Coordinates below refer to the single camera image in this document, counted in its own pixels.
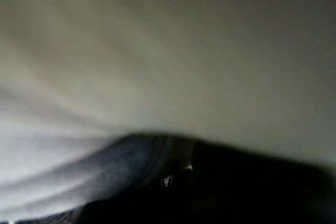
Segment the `blurry dark object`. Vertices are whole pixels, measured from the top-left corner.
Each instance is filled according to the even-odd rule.
[[[84,209],[78,224],[336,223],[333,178],[311,165],[197,143],[193,170],[170,164],[162,179]]]

